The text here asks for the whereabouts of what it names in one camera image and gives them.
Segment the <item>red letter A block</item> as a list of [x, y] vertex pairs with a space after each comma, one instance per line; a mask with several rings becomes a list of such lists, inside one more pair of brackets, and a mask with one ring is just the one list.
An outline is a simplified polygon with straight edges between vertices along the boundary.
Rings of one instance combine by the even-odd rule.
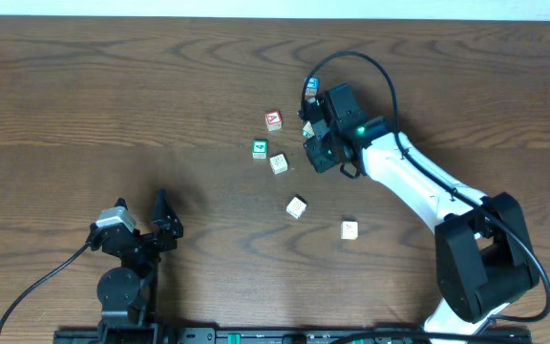
[[276, 131], [282, 128], [283, 120], [278, 110], [266, 113], [264, 115], [264, 120], [268, 131]]

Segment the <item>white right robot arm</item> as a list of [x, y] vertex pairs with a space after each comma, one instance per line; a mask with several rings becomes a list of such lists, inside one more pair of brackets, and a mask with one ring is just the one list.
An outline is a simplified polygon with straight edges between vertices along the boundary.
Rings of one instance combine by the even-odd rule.
[[314, 169], [356, 165], [393, 192], [431, 230], [442, 301], [425, 321], [429, 333], [476, 335], [539, 282], [519, 203], [489, 197], [420, 153], [382, 117], [369, 118], [348, 84], [302, 103], [314, 131], [305, 150]]

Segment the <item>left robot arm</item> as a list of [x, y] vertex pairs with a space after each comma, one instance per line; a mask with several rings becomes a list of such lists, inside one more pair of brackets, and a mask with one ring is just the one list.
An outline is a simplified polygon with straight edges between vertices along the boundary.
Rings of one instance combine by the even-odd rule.
[[183, 225], [163, 188], [158, 190], [152, 224], [156, 229], [142, 234], [120, 198], [90, 225], [90, 249], [120, 260], [97, 284], [102, 323], [110, 328], [140, 328], [156, 321], [160, 255], [175, 249], [183, 236]]

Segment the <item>plain engraved wooden block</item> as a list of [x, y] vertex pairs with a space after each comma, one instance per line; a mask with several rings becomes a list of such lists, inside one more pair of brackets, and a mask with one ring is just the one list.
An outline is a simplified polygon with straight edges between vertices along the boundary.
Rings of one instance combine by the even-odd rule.
[[298, 220], [307, 210], [307, 203], [299, 197], [293, 197], [286, 206], [286, 212], [294, 219]]

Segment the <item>plain block blue side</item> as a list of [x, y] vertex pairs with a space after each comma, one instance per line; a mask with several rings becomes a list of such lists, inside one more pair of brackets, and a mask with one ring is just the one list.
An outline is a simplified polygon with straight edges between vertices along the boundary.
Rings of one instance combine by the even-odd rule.
[[269, 158], [271, 170], [275, 175], [283, 173], [288, 169], [288, 163], [284, 154], [278, 154]]

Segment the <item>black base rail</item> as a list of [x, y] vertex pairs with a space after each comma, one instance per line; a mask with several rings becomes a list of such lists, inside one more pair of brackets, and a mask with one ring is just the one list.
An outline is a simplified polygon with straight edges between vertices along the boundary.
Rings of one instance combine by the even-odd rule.
[[[365, 344], [402, 344], [402, 343], [485, 343], [473, 340], [442, 340], [413, 338], [409, 335], [411, 328], [379, 328], [377, 335], [369, 338], [353, 339], [347, 343]], [[389, 332], [396, 335], [384, 335]], [[55, 331], [53, 343], [165, 343], [165, 344], [328, 344], [336, 340], [360, 333], [352, 330], [216, 330], [207, 327], [179, 328], [165, 330], [84, 330], [65, 329]], [[532, 335], [524, 329], [486, 330], [482, 335], [490, 340], [488, 343], [534, 343]]]

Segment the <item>green 4 number block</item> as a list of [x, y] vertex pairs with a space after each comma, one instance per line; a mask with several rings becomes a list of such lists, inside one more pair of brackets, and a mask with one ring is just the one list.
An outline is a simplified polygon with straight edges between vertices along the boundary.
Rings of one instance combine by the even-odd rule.
[[253, 140], [252, 141], [252, 158], [255, 160], [264, 160], [267, 158], [268, 141]]

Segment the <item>teal side wooden block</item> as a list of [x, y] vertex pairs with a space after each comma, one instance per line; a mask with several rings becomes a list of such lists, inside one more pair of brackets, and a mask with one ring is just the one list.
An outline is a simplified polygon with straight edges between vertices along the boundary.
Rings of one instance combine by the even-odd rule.
[[306, 139], [310, 139], [315, 136], [314, 130], [312, 128], [312, 125], [309, 121], [307, 121], [302, 129], [302, 135]]

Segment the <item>blue top wooden block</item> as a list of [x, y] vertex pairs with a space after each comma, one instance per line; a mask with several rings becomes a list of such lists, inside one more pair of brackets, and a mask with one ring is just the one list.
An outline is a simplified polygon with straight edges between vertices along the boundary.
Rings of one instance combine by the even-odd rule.
[[306, 78], [307, 87], [305, 90], [305, 97], [315, 97], [319, 91], [320, 80], [318, 77], [313, 76]]

